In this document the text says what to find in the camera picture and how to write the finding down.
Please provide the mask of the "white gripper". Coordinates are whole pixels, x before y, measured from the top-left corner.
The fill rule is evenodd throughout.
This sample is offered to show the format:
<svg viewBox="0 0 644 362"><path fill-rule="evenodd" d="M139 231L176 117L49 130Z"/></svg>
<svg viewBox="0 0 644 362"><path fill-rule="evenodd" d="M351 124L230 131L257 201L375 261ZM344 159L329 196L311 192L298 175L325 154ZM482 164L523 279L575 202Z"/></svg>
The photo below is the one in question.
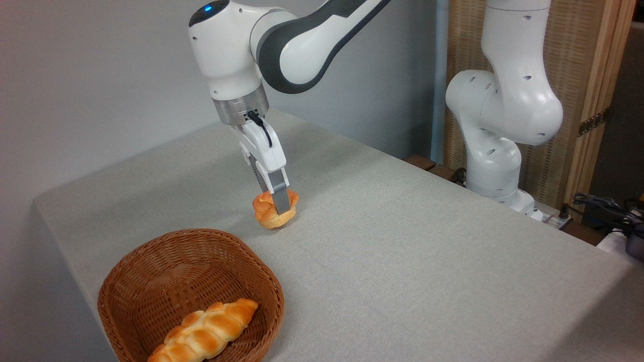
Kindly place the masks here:
<svg viewBox="0 0 644 362"><path fill-rule="evenodd" d="M262 192L271 193L278 215L290 211L287 160L274 128L265 119L230 127L239 140L244 157L251 166Z"/></svg>

